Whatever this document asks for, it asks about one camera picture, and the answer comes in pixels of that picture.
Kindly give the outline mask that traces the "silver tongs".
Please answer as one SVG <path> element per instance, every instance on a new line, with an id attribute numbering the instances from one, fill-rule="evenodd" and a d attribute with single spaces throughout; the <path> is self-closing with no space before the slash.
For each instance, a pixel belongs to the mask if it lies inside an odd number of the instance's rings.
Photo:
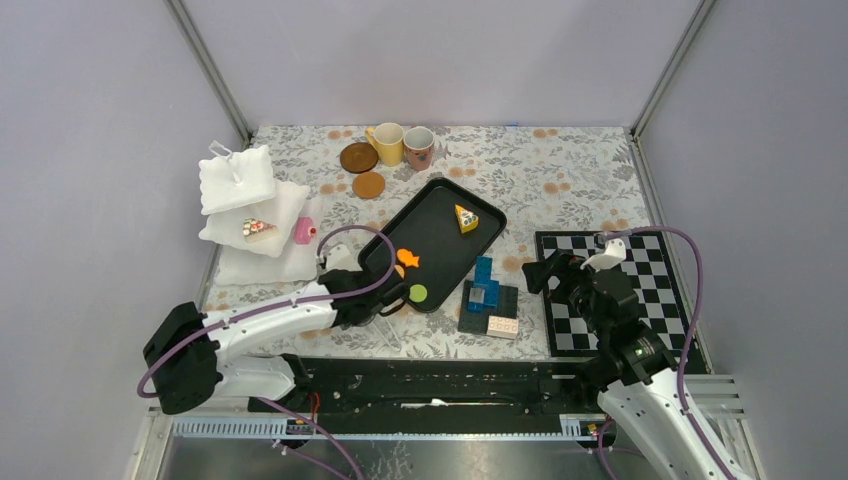
<path id="1" fill-rule="evenodd" d="M 376 319 L 372 325 L 376 334 L 383 340 L 384 344 L 389 349 L 397 353 L 404 352 L 404 344 L 388 319 Z"/>

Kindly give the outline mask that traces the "orange fish biscuit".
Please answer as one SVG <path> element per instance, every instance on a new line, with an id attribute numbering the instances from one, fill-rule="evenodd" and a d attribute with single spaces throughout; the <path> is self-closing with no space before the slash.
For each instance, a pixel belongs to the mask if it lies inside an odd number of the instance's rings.
<path id="1" fill-rule="evenodd" d="M 416 255 L 409 249 L 400 248 L 396 252 L 397 261 L 404 268 L 419 268 L 420 267 L 420 256 Z"/>

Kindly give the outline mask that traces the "yellow cake slice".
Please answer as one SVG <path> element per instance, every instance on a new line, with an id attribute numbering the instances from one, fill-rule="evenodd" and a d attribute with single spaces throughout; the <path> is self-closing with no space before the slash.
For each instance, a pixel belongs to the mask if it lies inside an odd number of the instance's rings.
<path id="1" fill-rule="evenodd" d="M 478 215 L 461 205 L 455 205 L 455 215 L 462 235 L 474 231 L 479 226 Z"/>

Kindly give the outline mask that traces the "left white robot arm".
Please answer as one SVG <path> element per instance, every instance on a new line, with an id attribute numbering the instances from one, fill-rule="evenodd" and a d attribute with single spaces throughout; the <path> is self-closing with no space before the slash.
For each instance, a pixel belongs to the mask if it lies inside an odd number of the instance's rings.
<path id="1" fill-rule="evenodd" d="M 299 410 L 310 397 L 304 375 L 282 356 L 255 351 L 304 332 L 366 325 L 408 292 L 396 268 L 383 275 L 333 269 L 254 306 L 203 313 L 192 302 L 180 304 L 142 350 L 148 370 L 137 393 L 168 415 L 226 397 L 262 397 Z"/>

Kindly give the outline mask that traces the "white strawberry cake slice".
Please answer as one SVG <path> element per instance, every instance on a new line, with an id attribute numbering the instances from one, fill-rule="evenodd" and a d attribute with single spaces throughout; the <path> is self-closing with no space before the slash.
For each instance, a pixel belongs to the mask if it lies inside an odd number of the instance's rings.
<path id="1" fill-rule="evenodd" d="M 279 228 L 269 222 L 265 222 L 256 218 L 246 218 L 243 224 L 243 237 L 248 243 L 264 241 L 280 233 Z"/>

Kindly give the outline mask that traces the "pink square cake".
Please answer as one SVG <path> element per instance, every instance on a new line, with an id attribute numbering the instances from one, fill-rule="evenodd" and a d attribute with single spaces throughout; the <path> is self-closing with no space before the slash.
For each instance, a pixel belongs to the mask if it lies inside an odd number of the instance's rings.
<path id="1" fill-rule="evenodd" d="M 309 245 L 317 235 L 315 221 L 308 216 L 301 216 L 294 228 L 293 240 L 296 245 Z"/>

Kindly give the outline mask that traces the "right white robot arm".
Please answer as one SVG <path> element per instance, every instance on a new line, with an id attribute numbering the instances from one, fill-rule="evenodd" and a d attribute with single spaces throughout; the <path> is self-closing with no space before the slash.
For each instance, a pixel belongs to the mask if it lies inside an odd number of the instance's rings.
<path id="1" fill-rule="evenodd" d="M 618 262 L 556 250 L 522 267 L 529 292 L 548 290 L 597 337 L 597 356 L 577 368 L 575 402 L 608 415 L 663 479 L 749 478 L 692 400 L 684 360 L 641 320 L 638 295 Z M 550 279 L 557 281 L 552 290 Z"/>

